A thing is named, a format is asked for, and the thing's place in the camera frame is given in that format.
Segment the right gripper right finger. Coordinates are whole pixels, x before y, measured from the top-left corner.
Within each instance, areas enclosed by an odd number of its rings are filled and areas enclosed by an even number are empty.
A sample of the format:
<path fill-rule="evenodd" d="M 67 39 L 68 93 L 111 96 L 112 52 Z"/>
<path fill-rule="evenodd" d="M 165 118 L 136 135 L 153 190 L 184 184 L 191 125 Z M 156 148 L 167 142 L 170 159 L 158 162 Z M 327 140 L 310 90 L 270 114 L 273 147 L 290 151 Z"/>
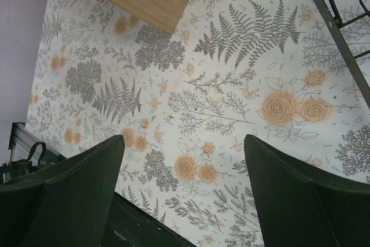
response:
<path fill-rule="evenodd" d="M 245 160 L 265 246 L 369 246 L 369 185 L 247 135 Z"/>

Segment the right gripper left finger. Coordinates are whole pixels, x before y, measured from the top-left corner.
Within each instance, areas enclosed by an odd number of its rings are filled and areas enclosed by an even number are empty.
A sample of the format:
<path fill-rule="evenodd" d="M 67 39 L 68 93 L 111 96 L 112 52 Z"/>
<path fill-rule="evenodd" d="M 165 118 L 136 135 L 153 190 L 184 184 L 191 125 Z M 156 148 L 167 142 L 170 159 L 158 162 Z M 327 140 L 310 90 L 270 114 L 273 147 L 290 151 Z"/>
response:
<path fill-rule="evenodd" d="M 124 153 L 114 135 L 1 185 L 1 246 L 100 246 Z"/>

